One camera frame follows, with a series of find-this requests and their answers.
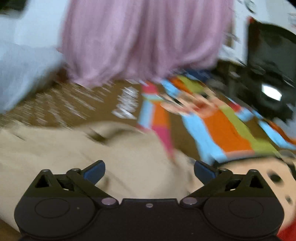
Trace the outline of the beige Champion hooded jacket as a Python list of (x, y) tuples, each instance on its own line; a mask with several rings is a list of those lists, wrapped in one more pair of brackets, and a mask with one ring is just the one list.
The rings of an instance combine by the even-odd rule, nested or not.
[(41, 170), (64, 174), (98, 160), (106, 173), (97, 186), (118, 200), (180, 199), (202, 185), (193, 161), (179, 150), (169, 157), (154, 132), (106, 122), (72, 130), (16, 123), (1, 129), (1, 219), (16, 227), (15, 207)]

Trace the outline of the dark navy clothing pile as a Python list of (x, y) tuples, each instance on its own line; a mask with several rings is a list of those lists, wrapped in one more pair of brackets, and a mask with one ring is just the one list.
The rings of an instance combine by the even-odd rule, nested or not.
[(184, 75), (191, 80), (198, 80), (204, 83), (212, 78), (212, 74), (207, 70), (186, 69)]

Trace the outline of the brown colourful cartoon bedspread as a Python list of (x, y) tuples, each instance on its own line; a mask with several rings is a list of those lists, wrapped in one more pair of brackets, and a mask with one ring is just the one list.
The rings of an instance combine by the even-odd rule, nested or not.
[(93, 199), (74, 190), (67, 172), (43, 169), (15, 207), (16, 227), (1, 219), (18, 239), (295, 240), (295, 140), (186, 77), (96, 89), (57, 83), (2, 115), (1, 129), (20, 123), (72, 130), (105, 122), (154, 132), (166, 154), (181, 151), (193, 171), (196, 161), (230, 170), (225, 191), (232, 196), (197, 199), (198, 188), (180, 199), (118, 200), (105, 191), (105, 198)]

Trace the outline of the black mesh office chair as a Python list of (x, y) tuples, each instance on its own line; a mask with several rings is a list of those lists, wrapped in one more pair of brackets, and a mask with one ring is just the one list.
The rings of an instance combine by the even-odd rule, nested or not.
[(292, 119), (295, 109), (295, 34), (251, 18), (247, 63), (239, 72), (235, 95), (261, 115)]

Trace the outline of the grey rolled duvet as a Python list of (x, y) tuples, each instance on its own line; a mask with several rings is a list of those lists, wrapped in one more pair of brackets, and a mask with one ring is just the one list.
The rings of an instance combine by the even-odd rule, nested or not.
[(54, 47), (33, 48), (1, 40), (1, 114), (49, 87), (64, 64)]

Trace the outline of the pink satin curtain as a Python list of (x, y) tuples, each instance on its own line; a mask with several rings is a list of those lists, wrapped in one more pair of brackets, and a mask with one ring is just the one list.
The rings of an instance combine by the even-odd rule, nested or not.
[(222, 0), (71, 1), (61, 43), (68, 78), (92, 88), (210, 69), (232, 15), (233, 1)]

